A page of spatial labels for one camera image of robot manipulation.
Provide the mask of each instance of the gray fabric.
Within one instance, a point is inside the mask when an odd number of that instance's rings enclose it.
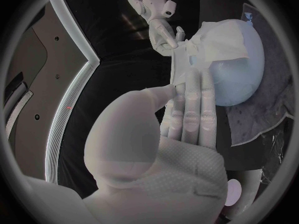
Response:
[[[294,118],[295,98],[291,71],[283,49],[259,11],[243,5],[244,13],[252,13],[253,27],[261,37],[265,53],[265,70],[257,91],[247,101],[226,107],[231,129],[232,146],[248,143],[271,130],[285,117]]]

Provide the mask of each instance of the robotic hand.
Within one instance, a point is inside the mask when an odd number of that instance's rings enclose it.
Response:
[[[177,34],[166,21],[175,13],[176,3],[171,0],[128,0],[135,11],[149,24],[149,39],[155,51],[171,56],[171,50],[185,37],[184,30],[177,27]]]
[[[186,77],[176,88],[120,96],[93,125],[84,161],[99,189],[84,203],[101,223],[216,221],[227,177],[216,151],[214,84],[209,70],[191,67]],[[166,104],[160,126],[154,113]]]

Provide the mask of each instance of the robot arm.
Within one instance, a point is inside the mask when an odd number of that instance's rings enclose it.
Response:
[[[128,0],[134,10],[149,24],[151,44],[163,56],[170,56],[171,49],[184,40],[184,31],[177,28],[176,37],[166,18],[175,13],[176,3],[171,0]]]

